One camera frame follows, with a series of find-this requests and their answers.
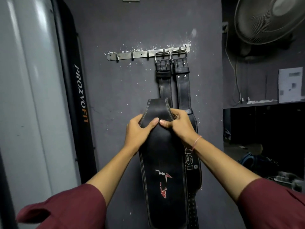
person's right hand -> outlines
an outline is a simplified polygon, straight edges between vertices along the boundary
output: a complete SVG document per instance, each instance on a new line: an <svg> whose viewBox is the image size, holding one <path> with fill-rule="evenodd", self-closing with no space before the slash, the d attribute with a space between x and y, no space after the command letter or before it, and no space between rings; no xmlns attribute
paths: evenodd
<svg viewBox="0 0 305 229"><path fill-rule="evenodd" d="M173 131L178 137L187 142L189 145L192 145L193 138L197 138L198 134L195 132L189 116L183 110L174 108L171 108L170 110L176 119L171 122L160 120L160 125L165 128L173 128Z"/></svg>

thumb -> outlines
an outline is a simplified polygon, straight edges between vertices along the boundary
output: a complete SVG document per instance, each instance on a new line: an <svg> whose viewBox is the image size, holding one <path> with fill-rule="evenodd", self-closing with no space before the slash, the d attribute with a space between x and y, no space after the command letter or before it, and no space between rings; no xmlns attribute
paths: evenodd
<svg viewBox="0 0 305 229"><path fill-rule="evenodd" d="M173 122L172 121L160 120L160 125L162 125L165 128L172 128L173 127Z"/></svg>
<svg viewBox="0 0 305 229"><path fill-rule="evenodd" d="M149 133L157 124L159 123L159 118L153 119L146 127L145 130Z"/></svg>

red logo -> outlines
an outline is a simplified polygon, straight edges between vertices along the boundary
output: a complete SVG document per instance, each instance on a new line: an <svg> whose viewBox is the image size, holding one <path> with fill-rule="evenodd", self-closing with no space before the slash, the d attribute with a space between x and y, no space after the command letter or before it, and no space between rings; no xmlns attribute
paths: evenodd
<svg viewBox="0 0 305 229"><path fill-rule="evenodd" d="M167 178L172 178L168 173L163 173L163 172L160 172L160 170L158 169L155 169L155 171L158 171L160 175L163 175L165 176L165 182L167 182Z"/></svg>
<svg viewBox="0 0 305 229"><path fill-rule="evenodd" d="M160 190L161 190L161 195L166 198L166 188L162 189L161 183L160 183Z"/></svg>

electrical cord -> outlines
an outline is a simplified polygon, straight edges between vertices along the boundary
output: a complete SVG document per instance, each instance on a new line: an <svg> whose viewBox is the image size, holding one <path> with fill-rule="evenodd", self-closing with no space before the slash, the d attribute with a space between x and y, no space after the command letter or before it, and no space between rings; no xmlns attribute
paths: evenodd
<svg viewBox="0 0 305 229"><path fill-rule="evenodd" d="M234 90L233 90L233 94L232 94L232 100L235 103L235 105L232 105L232 107L235 107L235 106L240 104L240 101L242 100L242 94L240 93L240 90L239 90L239 87L238 87L238 80L237 80L237 56L236 56L236 62L235 62L235 68L234 68L234 66L233 66L233 64L232 64L232 62L230 60L230 57L229 57L229 55L227 53L227 44L228 44L228 38L229 38L229 25L227 26L227 29L228 29L228 31L227 31L227 39L226 39L226 49L225 49L225 51L226 51L228 60L229 60L229 62L231 64L231 67L233 68L233 71L234 71ZM237 91L239 93L239 101L237 103L234 100L235 89L237 89Z"/></svg>

hand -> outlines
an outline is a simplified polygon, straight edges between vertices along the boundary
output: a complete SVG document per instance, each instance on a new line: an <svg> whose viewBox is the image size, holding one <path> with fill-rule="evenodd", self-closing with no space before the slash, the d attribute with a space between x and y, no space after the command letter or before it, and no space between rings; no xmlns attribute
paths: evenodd
<svg viewBox="0 0 305 229"><path fill-rule="evenodd" d="M142 118L143 114L132 118L129 121L129 124L126 127L126 137L125 137L125 148L132 150L132 153L135 154L140 146L146 141L150 131L158 124L159 118L153 119L147 127L141 128L139 126L139 121Z"/></svg>
<svg viewBox="0 0 305 229"><path fill-rule="evenodd" d="M195 132L189 116L183 110L174 108L171 108L170 110L176 119L171 122L160 120L160 125L165 128L173 128L173 131L177 134L178 137L180 137L188 144L192 144L192 139L198 137L198 134Z"/></svg>

